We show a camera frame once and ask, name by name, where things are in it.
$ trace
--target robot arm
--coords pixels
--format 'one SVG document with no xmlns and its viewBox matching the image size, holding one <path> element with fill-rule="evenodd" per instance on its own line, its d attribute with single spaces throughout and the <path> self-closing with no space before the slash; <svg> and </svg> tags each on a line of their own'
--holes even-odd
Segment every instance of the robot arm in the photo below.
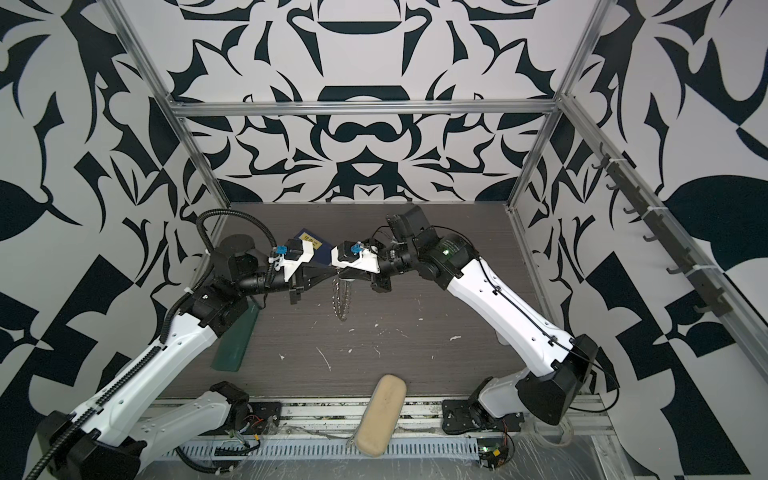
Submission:
<svg viewBox="0 0 768 480">
<path fill-rule="evenodd" d="M 391 290 L 391 276 L 415 270 L 467 303 L 528 367 L 492 380 L 479 393 L 485 413 L 500 418 L 528 410 L 557 425 L 591 370 L 598 353 L 594 341 L 586 335 L 574 338 L 539 315 L 498 278 L 467 238 L 458 233 L 440 237 L 420 207 L 389 215 L 387 224 L 394 235 L 391 246 L 373 239 L 345 242 L 331 253 L 332 263 L 365 270 L 379 292 Z"/>
<path fill-rule="evenodd" d="M 42 468 L 50 462 L 57 478 L 133 478 L 159 455 L 225 420 L 242 426 L 248 395 L 224 383 L 167 418 L 147 425 L 137 421 L 243 314 L 248 296 L 287 290 L 296 303 L 302 292 L 335 275 L 369 280 L 376 292 L 385 293 L 392 289 L 392 276 L 415 270 L 470 305 L 528 367 L 514 382 L 494 379 L 480 392 L 484 415 L 528 410 L 557 425 L 587 378 L 598 350 L 594 342 L 584 335 L 575 339 L 544 319 L 495 275 L 469 240 L 456 233 L 440 237 L 421 208 L 389 215 L 387 223 L 394 234 L 391 245 L 373 238 L 344 242 L 333 249 L 331 266 L 310 263 L 314 250 L 307 241 L 288 240 L 267 256 L 247 235 L 224 239 L 210 254 L 213 280 L 181 304 L 167 341 L 156 339 L 127 373 L 70 415 L 53 412 L 41 422 L 38 439 L 48 452 Z"/>
</svg>

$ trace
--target white paint splatter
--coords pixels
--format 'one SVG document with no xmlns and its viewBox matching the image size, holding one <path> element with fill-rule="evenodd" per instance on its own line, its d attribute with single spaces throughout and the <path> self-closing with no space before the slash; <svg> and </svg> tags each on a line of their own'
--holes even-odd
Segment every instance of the white paint splatter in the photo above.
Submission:
<svg viewBox="0 0 768 480">
<path fill-rule="evenodd" d="M 325 356 L 325 355 L 323 355 L 323 360 L 325 360 L 325 361 L 326 361 L 326 365 L 328 366 L 328 371 L 330 372 L 330 371 L 331 371 L 331 364 L 330 364 L 330 363 L 328 363 L 328 359 L 326 358 L 326 356 Z"/>
</svg>

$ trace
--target gray wooden tabletop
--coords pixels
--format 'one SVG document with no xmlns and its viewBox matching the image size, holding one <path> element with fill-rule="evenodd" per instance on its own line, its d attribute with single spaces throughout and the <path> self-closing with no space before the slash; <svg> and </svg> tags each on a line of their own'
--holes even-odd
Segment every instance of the gray wooden tabletop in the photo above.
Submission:
<svg viewBox="0 0 768 480">
<path fill-rule="evenodd" d="M 333 244 L 361 240 L 386 225 L 386 214 L 407 209 L 397 204 L 233 207 L 264 222 L 278 244 L 302 228 Z M 469 237 L 496 274 L 541 311 L 503 205 L 424 204 L 422 208 L 432 224 L 455 228 Z M 257 248 L 268 251 L 264 235 L 245 220 L 228 217 L 222 238 L 233 233 L 251 234 Z M 465 396 L 485 377 L 508 375 L 524 367 L 511 347 L 498 343 L 480 315 L 416 272 L 392 278 L 391 293 L 374 293 L 369 284 L 354 282 L 345 322 L 333 313 L 331 290 L 332 282 L 327 280 L 305 292 L 297 305 L 290 305 L 287 293 L 271 294 L 240 371 L 211 369 L 217 342 L 195 358 L 161 397 L 194 398 L 222 380 L 252 396 L 369 396 L 386 373 L 405 380 L 410 396 Z"/>
</svg>

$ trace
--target blue book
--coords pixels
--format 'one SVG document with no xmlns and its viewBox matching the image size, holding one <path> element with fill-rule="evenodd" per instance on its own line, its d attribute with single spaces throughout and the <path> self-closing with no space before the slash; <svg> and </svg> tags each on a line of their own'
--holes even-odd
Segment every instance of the blue book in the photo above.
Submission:
<svg viewBox="0 0 768 480">
<path fill-rule="evenodd" d="M 315 255 L 312 257 L 312 261 L 314 263 L 321 263 L 322 265 L 331 264 L 331 250 L 333 250 L 333 245 L 310 232 L 306 228 L 297 233 L 294 238 L 312 242 L 312 245 L 315 247 Z"/>
</svg>

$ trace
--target beige sponge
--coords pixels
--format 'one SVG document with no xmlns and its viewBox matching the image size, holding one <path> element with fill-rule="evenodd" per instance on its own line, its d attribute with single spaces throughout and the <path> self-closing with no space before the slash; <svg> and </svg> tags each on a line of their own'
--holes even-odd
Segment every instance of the beige sponge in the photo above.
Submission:
<svg viewBox="0 0 768 480">
<path fill-rule="evenodd" d="M 373 391 L 355 434 L 357 449 L 378 457 L 386 451 L 406 402 L 406 383 L 394 375 L 384 375 Z"/>
</svg>

